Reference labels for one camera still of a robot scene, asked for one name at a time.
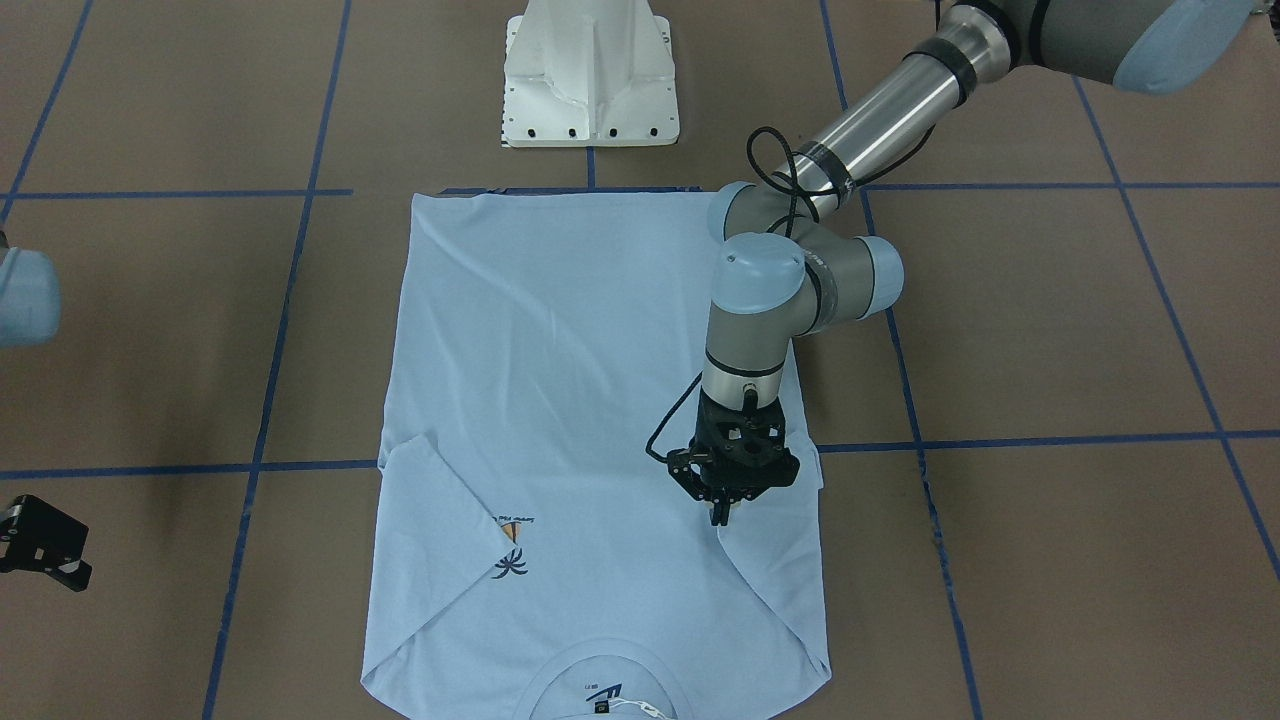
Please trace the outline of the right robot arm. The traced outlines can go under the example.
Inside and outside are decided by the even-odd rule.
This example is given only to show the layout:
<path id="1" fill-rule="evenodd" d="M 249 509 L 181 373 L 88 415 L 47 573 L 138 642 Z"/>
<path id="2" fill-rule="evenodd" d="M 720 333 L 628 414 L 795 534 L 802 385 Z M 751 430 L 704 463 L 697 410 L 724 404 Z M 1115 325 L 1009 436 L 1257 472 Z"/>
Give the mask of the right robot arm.
<path id="1" fill-rule="evenodd" d="M 61 284 L 52 260 L 10 245 L 4 231 L 1 251 L 1 347 L 45 345 L 61 323 Z"/>

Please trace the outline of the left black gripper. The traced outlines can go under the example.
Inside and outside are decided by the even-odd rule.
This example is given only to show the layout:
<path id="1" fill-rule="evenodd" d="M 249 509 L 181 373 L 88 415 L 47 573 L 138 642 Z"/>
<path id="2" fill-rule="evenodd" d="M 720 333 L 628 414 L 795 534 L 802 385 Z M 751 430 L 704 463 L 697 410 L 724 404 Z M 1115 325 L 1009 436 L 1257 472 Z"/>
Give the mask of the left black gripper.
<path id="1" fill-rule="evenodd" d="M 733 503 L 790 487 L 800 471 L 800 460 L 786 445 L 781 401 L 762 406 L 753 389 L 745 400 L 744 409 L 732 410 L 699 391 L 690 443 L 666 455 L 677 484 L 709 503 L 712 527 L 727 527 Z"/>

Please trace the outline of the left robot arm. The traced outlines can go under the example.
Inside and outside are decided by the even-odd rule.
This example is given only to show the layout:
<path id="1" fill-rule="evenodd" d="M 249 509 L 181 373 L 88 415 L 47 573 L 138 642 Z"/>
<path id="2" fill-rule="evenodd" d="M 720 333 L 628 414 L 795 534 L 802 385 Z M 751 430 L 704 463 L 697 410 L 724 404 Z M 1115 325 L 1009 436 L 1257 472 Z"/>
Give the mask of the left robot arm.
<path id="1" fill-rule="evenodd" d="M 896 249 L 845 240 L 824 220 L 904 164 L 951 110 L 1021 67 L 1130 94 L 1167 95 L 1207 72 L 1242 32 L 1252 1 L 955 1 L 868 95 L 783 163 L 713 199 L 721 242 L 710 283 L 705 363 L 689 445 L 660 457 L 713 527 L 735 505 L 791 486 L 780 397 L 796 337 L 891 307 L 905 286 Z"/>

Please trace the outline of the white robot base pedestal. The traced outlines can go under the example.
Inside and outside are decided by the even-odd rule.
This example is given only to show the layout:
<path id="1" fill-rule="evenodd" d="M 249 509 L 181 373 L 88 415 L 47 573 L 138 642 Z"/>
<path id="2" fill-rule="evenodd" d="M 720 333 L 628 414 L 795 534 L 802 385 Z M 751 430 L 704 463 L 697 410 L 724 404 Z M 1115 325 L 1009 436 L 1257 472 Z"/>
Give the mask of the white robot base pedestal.
<path id="1" fill-rule="evenodd" d="M 678 141 L 671 24 L 650 3 L 530 1 L 507 20 L 504 40 L 504 147 Z"/>

